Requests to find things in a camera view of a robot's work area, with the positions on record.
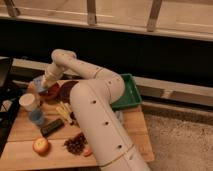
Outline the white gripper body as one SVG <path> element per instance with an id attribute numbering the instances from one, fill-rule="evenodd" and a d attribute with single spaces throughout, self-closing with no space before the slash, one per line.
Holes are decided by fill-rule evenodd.
<path id="1" fill-rule="evenodd" d="M 49 88 L 60 79 L 60 69 L 56 65 L 49 65 L 42 76 L 41 86 Z"/>

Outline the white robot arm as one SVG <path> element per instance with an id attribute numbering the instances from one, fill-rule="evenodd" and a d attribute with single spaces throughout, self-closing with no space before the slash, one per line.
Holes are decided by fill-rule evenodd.
<path id="1" fill-rule="evenodd" d="M 122 77 L 79 60 L 72 51 L 55 49 L 51 58 L 43 87 L 52 86 L 68 69 L 82 77 L 71 89 L 71 109 L 101 171 L 151 171 L 110 106 L 124 93 Z"/>

